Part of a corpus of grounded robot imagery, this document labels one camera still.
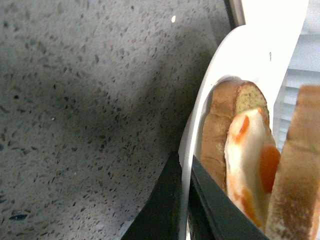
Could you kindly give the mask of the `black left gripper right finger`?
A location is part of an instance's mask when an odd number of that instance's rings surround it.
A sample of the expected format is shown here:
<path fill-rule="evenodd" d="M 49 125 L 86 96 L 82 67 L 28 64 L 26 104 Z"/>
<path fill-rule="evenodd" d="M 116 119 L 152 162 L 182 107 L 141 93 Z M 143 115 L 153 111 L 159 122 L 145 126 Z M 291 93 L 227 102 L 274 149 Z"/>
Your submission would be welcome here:
<path fill-rule="evenodd" d="M 267 237 L 231 202 L 196 157 L 188 200 L 192 240 L 266 240 Z"/>

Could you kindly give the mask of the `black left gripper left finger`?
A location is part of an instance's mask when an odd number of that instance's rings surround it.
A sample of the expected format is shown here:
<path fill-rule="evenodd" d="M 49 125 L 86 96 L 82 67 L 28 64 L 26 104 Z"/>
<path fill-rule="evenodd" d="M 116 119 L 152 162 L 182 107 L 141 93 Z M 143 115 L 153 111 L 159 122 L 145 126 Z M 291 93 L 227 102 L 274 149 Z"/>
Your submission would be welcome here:
<path fill-rule="evenodd" d="M 123 240 L 177 240 L 179 238 L 182 168 L 172 152 L 146 204 L 123 235 Z"/>

